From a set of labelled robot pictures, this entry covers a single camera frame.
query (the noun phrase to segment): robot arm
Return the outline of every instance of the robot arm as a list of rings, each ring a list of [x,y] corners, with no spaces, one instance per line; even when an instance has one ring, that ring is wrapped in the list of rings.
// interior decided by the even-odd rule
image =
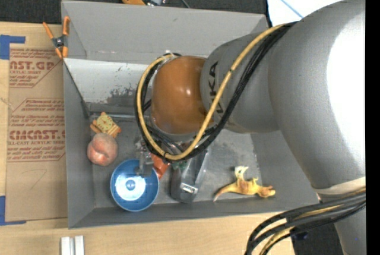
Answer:
[[[164,124],[155,129],[186,146],[180,154],[170,150],[158,154],[168,160],[191,158],[202,150],[197,144],[208,129],[214,135],[222,128],[238,133],[281,130],[322,202],[365,188],[365,0],[336,3],[267,33],[218,47],[202,62],[201,70],[190,69],[197,74],[186,82],[187,87],[171,86],[178,91],[173,97],[184,93],[197,106],[171,108],[182,108],[181,114],[191,111],[190,119],[205,122],[199,138],[188,146],[193,128],[186,131],[181,130],[183,125],[172,125],[176,116],[161,121]],[[252,57],[234,68],[245,50]],[[231,75],[229,85],[218,97],[227,75]],[[146,87],[142,80],[140,97]],[[152,97],[152,109],[157,111],[156,99]],[[205,112],[210,109],[212,119]],[[153,122],[159,116],[153,116]],[[153,138],[147,141],[152,144]],[[345,254],[366,254],[365,214],[364,209],[335,223]]]

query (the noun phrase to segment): toy fruit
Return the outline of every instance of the toy fruit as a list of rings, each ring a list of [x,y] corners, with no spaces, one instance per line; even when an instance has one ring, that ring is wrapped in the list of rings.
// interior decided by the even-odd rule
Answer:
[[[118,156],[118,144],[106,133],[97,133],[87,146],[87,157],[101,166],[110,165]]]

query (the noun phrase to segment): blue bowl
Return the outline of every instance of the blue bowl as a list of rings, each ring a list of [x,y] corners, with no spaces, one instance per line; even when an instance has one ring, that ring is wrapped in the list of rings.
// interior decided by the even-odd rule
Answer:
[[[122,209],[139,212],[150,207],[159,194],[160,181],[152,169],[149,177],[136,175],[137,159],[120,163],[112,173],[110,188],[115,202]]]

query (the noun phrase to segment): yellow cable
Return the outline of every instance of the yellow cable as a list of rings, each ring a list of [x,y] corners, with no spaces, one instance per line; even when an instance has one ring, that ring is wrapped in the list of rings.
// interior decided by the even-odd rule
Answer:
[[[162,156],[164,156],[166,158],[169,158],[171,160],[181,160],[181,159],[185,158],[186,156],[188,156],[192,152],[192,150],[195,148],[195,146],[198,144],[198,142],[202,139],[203,133],[206,130],[207,126],[209,125],[211,117],[213,116],[213,113],[214,113],[214,111],[215,111],[215,109],[217,107],[217,104],[219,103],[219,100],[220,100],[220,98],[221,98],[221,96],[222,96],[222,94],[224,92],[224,89],[226,88],[227,83],[228,83],[228,81],[230,80],[230,78],[232,76],[232,72],[240,65],[240,63],[242,62],[242,60],[244,59],[244,57],[249,53],[249,51],[252,50],[252,48],[258,42],[260,42],[263,38],[265,38],[266,36],[268,36],[269,34],[271,34],[272,32],[276,31],[277,29],[279,29],[282,26],[283,25],[278,25],[278,26],[269,28],[266,31],[262,32],[253,41],[251,41],[248,44],[248,46],[240,53],[240,55],[236,58],[235,62],[230,67],[230,70],[227,72],[227,74],[224,77],[223,81],[221,82],[220,88],[218,89],[218,92],[217,92],[217,94],[216,94],[216,96],[215,96],[215,98],[214,98],[214,100],[213,100],[213,102],[211,104],[210,110],[208,111],[208,114],[206,115],[206,118],[205,118],[205,120],[204,120],[204,122],[203,122],[203,124],[201,126],[201,129],[199,130],[197,136],[195,137],[195,139],[193,140],[193,142],[190,144],[190,146],[184,152],[182,152],[182,153],[180,153],[178,155],[171,155],[170,153],[165,152],[153,140],[151,134],[149,133],[149,131],[147,129],[145,121],[144,121],[143,109],[142,109],[142,106],[141,106],[141,99],[140,99],[140,97],[141,97],[141,89],[143,87],[145,78],[146,78],[148,72],[150,71],[150,69],[152,69],[159,62],[162,62],[165,59],[171,58],[173,56],[171,56],[171,55],[162,56],[161,58],[155,60],[152,64],[150,64],[148,66],[148,68],[142,74],[142,77],[140,79],[140,82],[139,82],[138,88],[137,88],[137,112],[138,112],[138,117],[139,117],[139,120],[140,120],[140,123],[141,123],[141,128],[142,128],[142,130],[143,130],[146,138],[148,139],[149,143],[154,147],[154,149],[160,155],[162,155]]]

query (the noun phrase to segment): black cable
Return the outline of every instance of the black cable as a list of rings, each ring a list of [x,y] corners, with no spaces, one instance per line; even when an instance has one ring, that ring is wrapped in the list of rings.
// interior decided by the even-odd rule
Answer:
[[[360,204],[362,204],[362,203],[352,204],[349,207],[345,207],[345,208],[338,207],[332,211],[327,211],[327,212],[320,213],[317,215],[312,215],[312,216],[306,216],[304,218],[300,218],[300,219],[294,220],[292,222],[286,222],[282,225],[271,228],[270,230],[261,234],[259,237],[256,237],[253,241],[250,241],[249,245],[248,245],[249,250],[253,250],[261,241],[265,240],[266,238],[268,238],[268,237],[270,237],[270,236],[272,236],[272,235],[274,235],[280,231],[288,229],[292,226],[298,227],[298,226],[302,226],[305,224],[321,223],[325,219],[340,217],[347,212],[348,213],[352,212],[353,209],[357,208],[358,205],[360,205]]]
[[[298,208],[293,209],[293,210],[288,210],[286,212],[279,213],[279,214],[267,219],[266,221],[263,221],[261,224],[259,224],[254,229],[252,234],[249,236],[248,241],[254,240],[256,238],[256,236],[259,234],[259,232],[261,232],[267,226],[271,225],[274,222],[280,221],[284,218],[286,218],[288,221],[292,221],[294,218],[296,218],[296,217],[298,217],[304,213],[311,212],[313,210],[325,209],[327,207],[337,206],[337,205],[346,205],[347,206],[347,205],[350,205],[352,203],[358,203],[358,202],[365,201],[365,198],[366,198],[366,193],[359,193],[359,194],[356,194],[353,196],[347,196],[344,198],[339,198],[339,199],[335,199],[335,200],[328,201],[328,202],[298,207]]]
[[[276,233],[278,233],[284,229],[287,229],[291,226],[298,227],[298,226],[302,226],[304,224],[313,223],[313,222],[314,223],[315,222],[320,223],[320,224],[316,224],[313,226],[313,227],[316,227],[316,226],[321,226],[321,225],[326,224],[325,222],[321,223],[321,221],[326,219],[326,218],[330,218],[331,220],[333,220],[333,221],[327,222],[327,223],[330,223],[330,222],[336,222],[336,221],[340,220],[340,218],[342,218],[346,215],[347,216],[351,215],[352,213],[361,209],[361,207],[363,205],[365,206],[365,201],[366,201],[365,197],[366,197],[366,193],[361,192],[360,194],[356,194],[353,196],[340,198],[340,199],[333,200],[333,201],[326,202],[326,203],[313,204],[311,206],[305,206],[305,207],[301,207],[298,209],[294,209],[294,210],[290,210],[288,212],[278,214],[278,215],[270,218],[269,220],[261,223],[258,227],[255,228],[255,230],[252,232],[252,234],[250,235],[250,237],[248,239],[245,254],[249,254],[249,252],[252,252],[252,250],[262,240],[264,240],[264,239],[270,237],[271,235],[274,235],[274,234],[276,234]],[[333,209],[333,210],[330,210],[327,212],[319,213],[317,215],[305,216],[303,218],[297,219],[298,217],[300,217],[301,215],[303,215],[305,213],[315,212],[317,210],[326,209],[328,207],[334,207],[336,205],[340,205],[340,207],[337,207],[336,209]],[[284,218],[287,218],[289,220],[282,225],[279,225],[275,228],[271,228],[270,230],[264,232],[263,234],[261,234],[260,236],[257,237],[257,234],[259,232],[261,232],[265,227],[271,225],[274,222],[280,221]],[[300,229],[297,233],[295,233],[295,235],[300,234],[302,232],[305,232],[307,229],[310,229],[310,227]]]
[[[335,223],[335,222],[341,221],[341,220],[343,220],[343,219],[345,219],[345,218],[348,218],[348,217],[350,217],[350,216],[352,216],[352,215],[358,213],[359,211],[361,211],[362,209],[364,209],[365,206],[366,206],[366,203],[361,204],[359,207],[357,207],[356,209],[354,209],[354,210],[348,212],[347,214],[344,214],[344,215],[342,215],[342,216],[339,216],[339,217],[337,217],[336,219],[330,220],[330,221],[328,221],[328,222],[324,222],[324,223],[321,223],[321,224],[318,224],[318,225],[314,225],[314,226],[309,226],[309,227],[307,227],[307,228],[303,228],[303,229],[297,229],[297,230],[293,229],[293,230],[290,231],[289,234],[286,234],[286,235],[282,236],[280,239],[278,239],[278,240],[275,242],[275,244],[276,244],[276,243],[279,243],[281,240],[284,240],[285,238],[288,238],[288,237],[290,237],[290,236],[296,236],[296,235],[302,234],[302,233],[304,233],[304,232],[306,232],[306,231],[313,230],[314,228],[317,228],[317,227],[320,227],[320,226],[324,226],[324,225],[327,225],[327,224],[329,224],[329,223]],[[272,248],[275,244],[273,244],[273,245],[271,245],[270,247],[268,247],[268,248],[263,252],[262,255],[267,255],[268,252],[271,250],[271,248]]]

